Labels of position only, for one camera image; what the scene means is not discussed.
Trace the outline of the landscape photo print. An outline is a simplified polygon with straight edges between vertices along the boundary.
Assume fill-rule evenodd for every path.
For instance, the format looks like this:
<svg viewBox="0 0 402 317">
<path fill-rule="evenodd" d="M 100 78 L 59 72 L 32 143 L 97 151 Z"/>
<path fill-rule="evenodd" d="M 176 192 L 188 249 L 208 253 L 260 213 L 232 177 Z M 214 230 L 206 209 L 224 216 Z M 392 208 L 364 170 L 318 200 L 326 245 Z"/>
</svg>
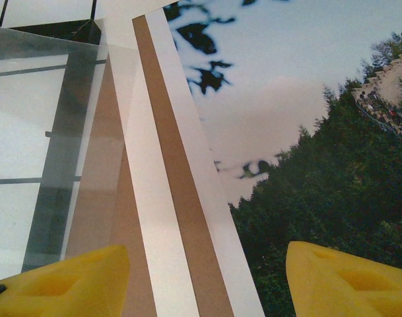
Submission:
<svg viewBox="0 0 402 317">
<path fill-rule="evenodd" d="M 352 93 L 402 53 L 402 0 L 179 0 L 176 45 L 265 317 L 288 245 L 402 269 L 402 136 Z"/>
</svg>

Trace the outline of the brown backing board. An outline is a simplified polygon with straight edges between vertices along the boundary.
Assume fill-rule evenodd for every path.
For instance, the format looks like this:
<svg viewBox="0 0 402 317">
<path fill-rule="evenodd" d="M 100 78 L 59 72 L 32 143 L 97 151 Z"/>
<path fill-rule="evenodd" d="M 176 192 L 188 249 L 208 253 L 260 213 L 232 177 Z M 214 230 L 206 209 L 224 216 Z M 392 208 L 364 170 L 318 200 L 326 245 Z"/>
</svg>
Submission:
<svg viewBox="0 0 402 317">
<path fill-rule="evenodd" d="M 133 20 L 136 28 L 143 24 L 148 26 L 145 17 Z M 154 120 L 199 317 L 234 317 L 153 40 L 150 44 L 138 44 L 138 49 L 147 86 L 152 89 Z M 107 62 L 88 134 L 88 148 L 65 249 L 67 258 L 118 244 L 113 240 L 113 226 L 119 213 L 117 201 L 124 154 L 114 76 L 111 64 Z"/>
</svg>

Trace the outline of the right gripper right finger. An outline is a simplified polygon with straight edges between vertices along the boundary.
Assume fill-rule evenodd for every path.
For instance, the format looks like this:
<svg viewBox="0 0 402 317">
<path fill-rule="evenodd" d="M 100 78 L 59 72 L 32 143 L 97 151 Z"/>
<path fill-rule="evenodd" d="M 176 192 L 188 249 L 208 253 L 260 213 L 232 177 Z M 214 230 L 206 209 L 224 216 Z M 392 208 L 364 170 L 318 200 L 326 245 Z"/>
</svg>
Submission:
<svg viewBox="0 0 402 317">
<path fill-rule="evenodd" d="M 292 241 L 286 276 L 296 317 L 402 317 L 402 269 Z"/>
</svg>

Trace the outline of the clear plastic sheet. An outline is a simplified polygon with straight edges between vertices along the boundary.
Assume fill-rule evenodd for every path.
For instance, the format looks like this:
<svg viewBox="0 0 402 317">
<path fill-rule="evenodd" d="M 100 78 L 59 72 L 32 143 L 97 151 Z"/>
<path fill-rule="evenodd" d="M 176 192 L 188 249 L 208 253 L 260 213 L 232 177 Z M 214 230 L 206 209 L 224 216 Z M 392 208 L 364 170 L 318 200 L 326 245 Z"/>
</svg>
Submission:
<svg viewBox="0 0 402 317">
<path fill-rule="evenodd" d="M 3 44 L 11 30 L 20 27 L 26 26 L 0 27 L 0 279 L 24 272 L 22 265 L 50 141 L 47 135 L 53 126 L 68 58 L 67 53 L 9 57 Z M 67 258 L 65 249 L 82 178 L 88 134 L 110 55 L 111 48 L 101 31 L 59 260 Z"/>
</svg>

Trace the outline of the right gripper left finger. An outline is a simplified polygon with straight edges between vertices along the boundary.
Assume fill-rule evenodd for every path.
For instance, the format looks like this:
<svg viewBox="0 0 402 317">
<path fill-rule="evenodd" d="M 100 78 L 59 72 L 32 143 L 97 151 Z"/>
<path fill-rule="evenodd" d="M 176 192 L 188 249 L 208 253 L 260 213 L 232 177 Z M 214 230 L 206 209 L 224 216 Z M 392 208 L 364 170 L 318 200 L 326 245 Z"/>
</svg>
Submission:
<svg viewBox="0 0 402 317">
<path fill-rule="evenodd" d="M 129 282 L 124 245 L 0 280 L 0 317 L 121 317 Z"/>
</svg>

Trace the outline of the black picture frame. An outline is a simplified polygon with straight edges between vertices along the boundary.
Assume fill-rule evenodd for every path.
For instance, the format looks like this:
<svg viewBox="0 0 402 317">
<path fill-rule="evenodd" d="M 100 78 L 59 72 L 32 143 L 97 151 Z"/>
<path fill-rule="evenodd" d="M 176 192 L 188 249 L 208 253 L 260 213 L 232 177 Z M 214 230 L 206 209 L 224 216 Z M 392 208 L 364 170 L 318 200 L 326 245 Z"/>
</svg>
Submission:
<svg viewBox="0 0 402 317">
<path fill-rule="evenodd" d="M 100 39 L 93 20 L 79 20 L 15 28 L 3 44 L 9 57 L 68 55 L 23 271 L 61 257 Z"/>
</svg>

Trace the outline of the white mat board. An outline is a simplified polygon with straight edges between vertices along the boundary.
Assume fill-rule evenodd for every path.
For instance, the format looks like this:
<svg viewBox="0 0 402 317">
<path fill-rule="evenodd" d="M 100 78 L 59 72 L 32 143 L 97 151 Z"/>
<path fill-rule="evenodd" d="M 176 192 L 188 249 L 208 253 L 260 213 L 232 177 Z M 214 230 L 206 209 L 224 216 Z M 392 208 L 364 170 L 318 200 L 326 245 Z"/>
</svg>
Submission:
<svg viewBox="0 0 402 317">
<path fill-rule="evenodd" d="M 199 317 L 184 246 L 154 120 L 138 44 L 150 44 L 147 24 L 133 19 L 162 0 L 99 0 L 111 48 L 125 154 L 113 240 L 127 247 L 130 277 L 122 317 Z"/>
</svg>

